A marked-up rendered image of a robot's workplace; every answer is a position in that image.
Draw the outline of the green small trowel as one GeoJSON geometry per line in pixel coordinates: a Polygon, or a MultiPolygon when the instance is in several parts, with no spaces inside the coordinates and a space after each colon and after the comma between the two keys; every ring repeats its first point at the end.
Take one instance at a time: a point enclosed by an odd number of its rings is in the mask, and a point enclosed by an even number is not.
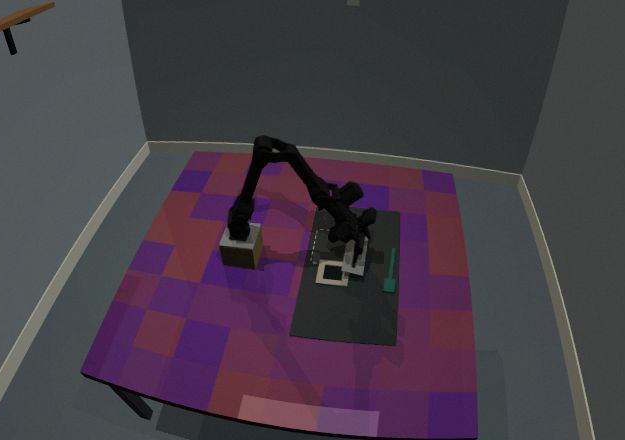
{"type": "Polygon", "coordinates": [[[395,279],[393,279],[393,267],[394,267],[394,257],[395,257],[395,248],[392,248],[392,255],[389,265],[389,275],[388,278],[384,278],[383,292],[385,293],[394,293],[395,290],[395,279]]]}

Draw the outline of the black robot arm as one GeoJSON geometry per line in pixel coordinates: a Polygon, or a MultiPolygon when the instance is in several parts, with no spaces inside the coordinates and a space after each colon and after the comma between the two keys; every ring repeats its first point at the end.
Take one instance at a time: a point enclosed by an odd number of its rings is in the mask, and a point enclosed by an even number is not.
{"type": "MultiPolygon", "coordinates": [[[[318,211],[326,209],[332,217],[341,215],[346,206],[353,204],[363,197],[360,186],[352,181],[338,188],[338,184],[327,183],[317,176],[309,167],[297,148],[289,143],[267,135],[257,136],[254,140],[252,163],[249,168],[241,195],[229,208],[227,228],[229,239],[246,242],[250,234],[249,219],[254,212],[255,199],[252,199],[262,169],[268,164],[288,162],[306,185],[309,195],[315,205],[319,205],[318,211]],[[272,152],[272,148],[279,153],[272,152]],[[332,196],[330,191],[332,190],[332,196]]],[[[344,217],[342,223],[335,223],[338,228],[338,239],[348,243],[356,237],[357,223],[344,217]]]]}

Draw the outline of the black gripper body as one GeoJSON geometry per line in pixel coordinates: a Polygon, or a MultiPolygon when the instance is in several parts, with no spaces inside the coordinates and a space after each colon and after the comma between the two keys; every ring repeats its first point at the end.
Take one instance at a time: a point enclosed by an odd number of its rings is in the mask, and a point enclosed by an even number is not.
{"type": "MultiPolygon", "coordinates": [[[[346,206],[346,209],[341,215],[339,215],[338,217],[333,217],[333,218],[335,219],[334,220],[335,223],[337,222],[342,223],[343,222],[342,219],[346,217],[356,222],[357,226],[359,225],[360,227],[363,227],[363,226],[369,226],[375,223],[376,215],[377,215],[377,211],[373,207],[370,207],[362,211],[362,215],[359,218],[357,218],[357,214],[356,213],[353,214],[351,212],[350,206],[346,206]]],[[[331,243],[339,241],[338,228],[336,225],[330,228],[328,239],[331,243]]]]}

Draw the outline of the beige square tile with dark centre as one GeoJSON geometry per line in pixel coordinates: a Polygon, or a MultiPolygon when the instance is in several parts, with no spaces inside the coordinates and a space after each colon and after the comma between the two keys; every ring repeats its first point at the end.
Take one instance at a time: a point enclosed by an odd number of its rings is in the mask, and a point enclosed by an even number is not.
{"type": "Polygon", "coordinates": [[[343,262],[320,260],[315,284],[347,287],[349,273],[342,266],[343,262]]]}

